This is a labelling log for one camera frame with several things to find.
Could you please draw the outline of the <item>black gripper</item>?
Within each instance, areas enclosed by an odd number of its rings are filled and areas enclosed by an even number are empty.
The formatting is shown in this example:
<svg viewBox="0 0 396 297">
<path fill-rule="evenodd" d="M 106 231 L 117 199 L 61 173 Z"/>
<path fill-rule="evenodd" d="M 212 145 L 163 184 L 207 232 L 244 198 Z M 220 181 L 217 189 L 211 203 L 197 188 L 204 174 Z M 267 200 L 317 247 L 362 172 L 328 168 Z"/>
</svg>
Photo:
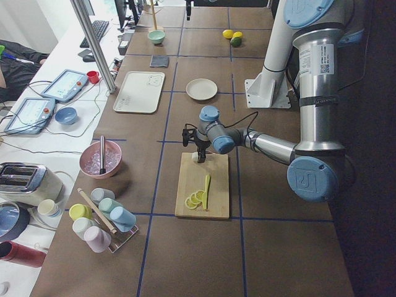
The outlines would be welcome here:
<svg viewBox="0 0 396 297">
<path fill-rule="evenodd" d="M 202 140 L 197 135 L 197 128 L 188 129 L 188 124 L 185 124 L 182 131 L 183 146 L 187 147 L 190 142 L 194 143 L 197 147 L 197 162 L 202 163 L 206 160 L 206 150 L 210 147 L 209 140 Z"/>
</svg>

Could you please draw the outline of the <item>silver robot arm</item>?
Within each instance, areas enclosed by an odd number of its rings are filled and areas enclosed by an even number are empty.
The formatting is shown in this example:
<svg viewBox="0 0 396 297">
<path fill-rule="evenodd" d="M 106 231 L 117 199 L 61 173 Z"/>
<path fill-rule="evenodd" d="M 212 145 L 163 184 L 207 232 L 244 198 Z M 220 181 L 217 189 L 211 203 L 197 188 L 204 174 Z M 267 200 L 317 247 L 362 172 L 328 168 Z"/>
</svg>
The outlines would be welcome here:
<svg viewBox="0 0 396 297">
<path fill-rule="evenodd" d="M 333 199 L 355 181 L 344 146 L 337 139 L 337 50 L 363 34 L 365 1 L 280 1 L 261 73 L 245 82 L 250 108 L 280 106 L 292 49 L 299 59 L 300 141 L 289 141 L 250 127 L 226 127 L 219 110 L 205 106 L 197 127 L 183 130 L 183 143 L 194 142 L 197 161 L 207 148 L 226 154 L 237 146 L 286 164 L 290 188 L 309 202 Z"/>
</svg>

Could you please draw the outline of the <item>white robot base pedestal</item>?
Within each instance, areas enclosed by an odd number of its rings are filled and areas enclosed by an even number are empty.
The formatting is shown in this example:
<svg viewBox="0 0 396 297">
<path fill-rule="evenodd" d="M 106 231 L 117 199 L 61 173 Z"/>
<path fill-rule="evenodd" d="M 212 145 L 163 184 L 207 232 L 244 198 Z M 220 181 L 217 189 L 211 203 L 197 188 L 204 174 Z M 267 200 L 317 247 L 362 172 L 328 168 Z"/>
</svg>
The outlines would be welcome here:
<svg viewBox="0 0 396 297">
<path fill-rule="evenodd" d="M 290 57 L 294 30 L 286 24 L 286 0 L 278 4 L 262 71 L 245 80 L 248 108 L 290 108 L 285 71 Z"/>
</svg>

